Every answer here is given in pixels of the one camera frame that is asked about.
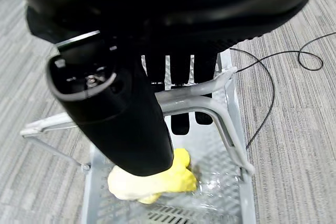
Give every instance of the gray carpet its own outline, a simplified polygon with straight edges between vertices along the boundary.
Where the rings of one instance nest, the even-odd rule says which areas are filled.
[[[0,223],[75,223],[80,219],[84,175],[18,136],[27,122],[62,109],[46,88],[44,67],[51,44],[32,37],[24,0],[0,0]],[[258,57],[298,49],[336,31],[336,0],[311,0],[289,23],[237,48]],[[309,72],[295,54],[265,61],[276,83],[275,108],[249,150],[255,164],[260,223],[336,223],[336,36],[307,48],[325,60]],[[232,52],[238,67],[252,62]],[[315,60],[305,62],[313,67]],[[267,113],[271,89],[260,66],[238,76],[246,138]],[[88,142],[78,130],[48,133],[50,144],[82,162]]]

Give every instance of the black wire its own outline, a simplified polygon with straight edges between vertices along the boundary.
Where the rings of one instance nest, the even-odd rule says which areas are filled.
[[[260,132],[260,130],[263,128],[263,126],[264,126],[266,120],[268,119],[269,115],[270,115],[271,112],[272,112],[272,109],[273,109],[273,106],[274,106],[274,101],[275,101],[275,84],[274,84],[274,80],[273,80],[272,75],[270,74],[269,70],[268,70],[267,67],[262,63],[262,61],[263,61],[263,60],[266,60],[266,59],[268,59],[268,58],[270,58],[270,57],[276,56],[276,55],[287,54],[287,53],[290,53],[290,52],[297,52],[297,53],[298,53],[298,54],[297,54],[297,60],[298,60],[300,66],[302,66],[303,68],[305,68],[305,69],[307,69],[307,70],[309,70],[309,71],[318,71],[318,70],[320,70],[321,68],[323,68],[323,66],[324,66],[324,62],[323,62],[323,60],[322,60],[319,56],[317,56],[317,55],[315,55],[315,54],[312,54],[311,52],[305,52],[305,51],[302,51],[302,50],[303,50],[305,47],[307,47],[309,44],[311,44],[311,43],[313,43],[313,42],[315,42],[315,41],[317,41],[317,40],[319,40],[319,39],[322,39],[322,38],[325,38],[325,37],[328,37],[328,36],[331,36],[331,35],[334,35],[334,34],[336,34],[336,32],[333,32],[333,33],[330,33],[330,34],[326,34],[326,35],[320,36],[320,37],[318,37],[318,38],[316,38],[316,39],[313,39],[313,40],[309,41],[308,43],[304,44],[304,45],[300,48],[300,50],[289,50],[289,51],[277,52],[277,53],[275,53],[275,54],[272,54],[272,55],[263,57],[263,58],[261,58],[261,59],[258,59],[256,56],[254,56],[253,54],[251,54],[251,53],[249,53],[249,52],[247,52],[247,51],[240,50],[240,49],[236,49],[236,48],[230,48],[230,50],[237,51],[237,52],[242,52],[242,53],[244,53],[244,54],[247,54],[247,55],[253,57],[253,58],[256,60],[256,62],[252,63],[251,65],[248,65],[247,67],[244,67],[244,68],[242,68],[242,69],[239,69],[236,73],[242,72],[242,71],[244,71],[244,70],[246,70],[246,69],[248,69],[248,68],[254,66],[255,64],[259,63],[259,64],[262,65],[262,67],[263,67],[263,68],[265,69],[265,71],[267,72],[267,74],[268,74],[268,76],[269,76],[269,79],[270,79],[270,81],[271,81],[271,85],[272,85],[272,101],[271,101],[270,108],[269,108],[269,110],[268,110],[268,112],[267,112],[267,114],[266,114],[264,120],[262,121],[260,127],[257,129],[257,131],[255,132],[255,134],[252,136],[252,138],[251,138],[251,139],[249,140],[249,142],[247,143],[247,145],[246,145],[246,149],[248,149],[248,148],[251,146],[252,142],[254,141],[254,139],[256,138],[256,136],[258,135],[258,133]],[[317,67],[317,68],[308,68],[308,67],[306,67],[306,66],[302,63],[302,61],[301,61],[301,54],[311,55],[311,56],[315,57],[316,59],[319,60],[319,62],[320,62],[320,66]]]
[[[230,48],[230,49],[233,50],[233,51],[243,52],[243,53],[245,53],[245,54],[250,55],[251,57],[253,57],[253,58],[256,60],[256,62],[255,62],[254,64],[259,63],[259,64],[262,65],[262,67],[263,67],[263,68],[265,69],[265,71],[267,72],[268,77],[269,77],[269,79],[270,79],[270,81],[271,81],[271,84],[272,84],[272,103],[271,103],[271,105],[270,105],[270,109],[268,110],[268,112],[267,112],[267,114],[266,114],[266,116],[265,116],[263,122],[261,123],[260,127],[257,129],[256,133],[254,133],[253,137],[252,137],[252,138],[250,139],[250,141],[247,143],[247,145],[246,145],[246,149],[248,149],[248,148],[250,147],[251,143],[253,142],[253,140],[254,140],[254,139],[256,138],[256,136],[258,135],[259,131],[261,131],[261,129],[263,128],[263,125],[265,124],[267,118],[269,117],[270,113],[272,112],[273,105],[274,105],[274,101],[275,101],[275,85],[274,85],[273,77],[272,77],[271,73],[269,72],[268,68],[261,62],[262,59],[259,60],[256,56],[254,56],[253,54],[251,54],[251,53],[249,53],[249,52],[247,52],[247,51],[244,51],[244,50],[240,50],[240,49],[236,49],[236,48]],[[247,69],[247,68],[240,69],[240,70],[237,71],[237,73],[238,73],[238,72],[242,72],[242,71],[244,71],[244,70]]]

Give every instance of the yellow sponge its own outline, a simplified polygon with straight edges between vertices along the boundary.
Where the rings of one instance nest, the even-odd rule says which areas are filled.
[[[147,177],[132,175],[118,166],[109,174],[109,190],[117,198],[154,203],[163,192],[194,191],[196,178],[187,167],[190,156],[186,149],[175,149],[170,169]]]

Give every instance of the gray metal rack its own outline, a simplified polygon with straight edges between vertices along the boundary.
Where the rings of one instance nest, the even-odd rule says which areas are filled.
[[[170,85],[169,61],[166,85]],[[74,127],[70,117],[59,114],[28,124],[21,135],[68,161],[81,167],[87,174],[82,209],[82,223],[255,223],[255,208],[251,175],[253,166],[248,163],[243,148],[244,136],[240,121],[235,81],[231,78],[232,63],[229,51],[218,58],[216,80],[202,87],[190,86],[174,92],[158,93],[157,99],[164,115],[201,111],[210,114],[211,125],[198,125],[194,113],[190,113],[190,132],[186,136],[172,136],[174,148],[186,148],[191,156],[191,170],[197,177],[194,192],[165,193],[152,205],[137,201],[118,200],[108,191],[107,177],[113,164],[95,147],[91,146],[91,163],[80,164],[57,149],[39,140],[41,132]],[[218,85],[225,86],[218,90]],[[218,90],[211,98],[200,97],[204,89]],[[190,98],[185,105],[179,96]],[[166,117],[170,128],[170,117]]]

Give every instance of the rack leg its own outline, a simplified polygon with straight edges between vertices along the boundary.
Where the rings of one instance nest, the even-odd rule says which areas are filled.
[[[80,167],[83,173],[86,173],[87,171],[90,170],[90,165],[82,164],[82,163],[78,162],[74,158],[64,154],[63,152],[57,150],[56,148],[50,146],[49,144],[46,144],[45,142],[41,141],[40,139],[38,139],[35,136],[26,136],[26,137],[24,137],[24,139],[28,140],[29,142],[31,142],[35,145],[38,145],[38,146],[42,147],[43,149],[45,149],[48,152],[53,153],[54,155],[62,157],[63,159],[65,159],[68,162],[76,165],[77,167]]]

